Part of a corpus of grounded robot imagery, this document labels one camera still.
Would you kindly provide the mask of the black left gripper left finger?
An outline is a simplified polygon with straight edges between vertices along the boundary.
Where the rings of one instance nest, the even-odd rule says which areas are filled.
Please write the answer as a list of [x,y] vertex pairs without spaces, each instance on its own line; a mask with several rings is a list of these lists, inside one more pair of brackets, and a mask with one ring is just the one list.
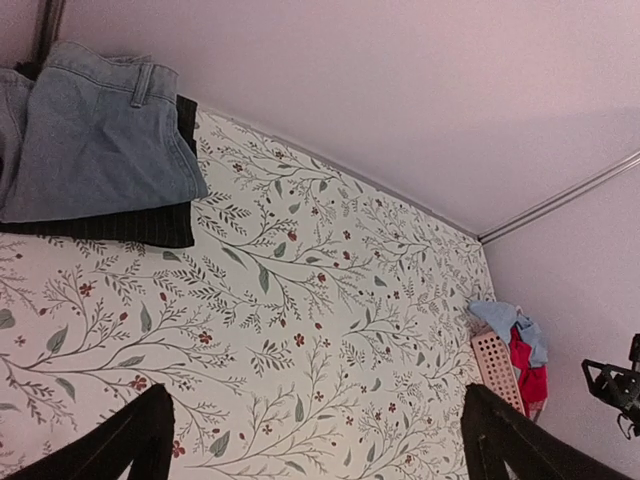
[[64,448],[11,474],[11,479],[130,479],[169,477],[174,405],[156,384],[108,420]]

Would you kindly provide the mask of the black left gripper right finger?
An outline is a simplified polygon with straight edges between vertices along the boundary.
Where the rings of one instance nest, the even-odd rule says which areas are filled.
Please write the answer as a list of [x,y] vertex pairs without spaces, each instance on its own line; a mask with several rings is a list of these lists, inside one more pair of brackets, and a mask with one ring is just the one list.
[[461,418],[471,479],[624,479],[560,441],[482,384],[466,387]]

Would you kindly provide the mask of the red t-shirt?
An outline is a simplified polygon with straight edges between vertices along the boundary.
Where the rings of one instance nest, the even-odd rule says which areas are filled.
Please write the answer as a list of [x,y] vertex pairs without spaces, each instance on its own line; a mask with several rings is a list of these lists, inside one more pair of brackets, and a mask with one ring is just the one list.
[[533,418],[541,412],[548,400],[548,378],[545,365],[534,367],[533,348],[526,343],[516,326],[510,330],[510,360],[517,377],[517,384],[524,412]]

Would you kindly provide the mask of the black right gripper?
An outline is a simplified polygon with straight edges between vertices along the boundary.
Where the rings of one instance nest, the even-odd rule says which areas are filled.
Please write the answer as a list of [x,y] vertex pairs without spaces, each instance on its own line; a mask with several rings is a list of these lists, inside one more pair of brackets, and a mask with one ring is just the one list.
[[629,350],[630,368],[585,359],[581,368],[592,396],[615,408],[617,424],[626,439],[639,437],[639,334]]

